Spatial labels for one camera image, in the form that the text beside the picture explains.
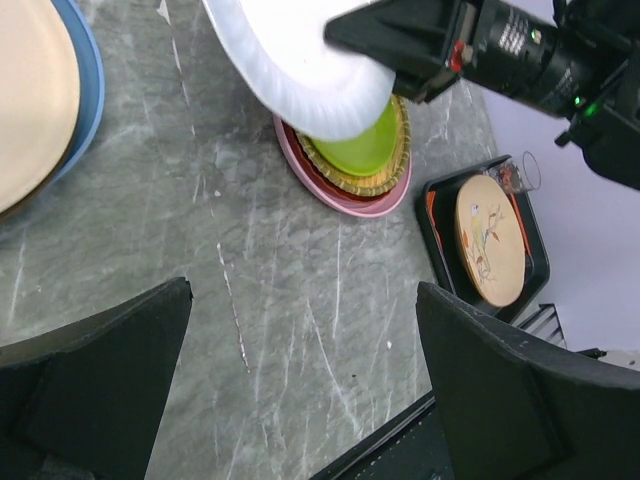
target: marble surface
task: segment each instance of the marble surface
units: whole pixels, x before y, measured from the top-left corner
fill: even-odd
[[[414,303],[434,277],[412,199],[358,220],[311,197],[198,0],[80,5],[104,120],[0,226],[0,344],[186,275],[195,301],[147,477],[308,478],[429,389]],[[473,87],[410,113],[410,197],[495,153]]]

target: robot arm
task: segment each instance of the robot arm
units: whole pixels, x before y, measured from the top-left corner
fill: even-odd
[[[331,20],[325,40],[393,69],[414,102],[464,77],[564,117],[559,146],[640,190],[640,2],[553,2],[556,25],[501,0],[381,0]]]

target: green plate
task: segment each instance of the green plate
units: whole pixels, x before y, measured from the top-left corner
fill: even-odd
[[[338,170],[358,177],[378,173],[389,163],[398,135],[396,115],[391,102],[378,121],[362,135],[342,142],[311,142]]]

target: white plate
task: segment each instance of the white plate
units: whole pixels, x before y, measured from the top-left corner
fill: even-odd
[[[220,43],[260,101],[296,130],[338,141],[382,114],[395,73],[325,44],[324,25],[367,0],[203,0]]]
[[[80,74],[50,0],[0,1],[0,213],[60,164],[78,118]]]

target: clear glass cup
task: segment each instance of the clear glass cup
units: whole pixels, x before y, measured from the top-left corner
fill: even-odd
[[[540,167],[531,152],[524,152],[520,158],[509,158],[500,165],[485,172],[502,187],[507,194],[518,194],[537,190],[542,184]]]

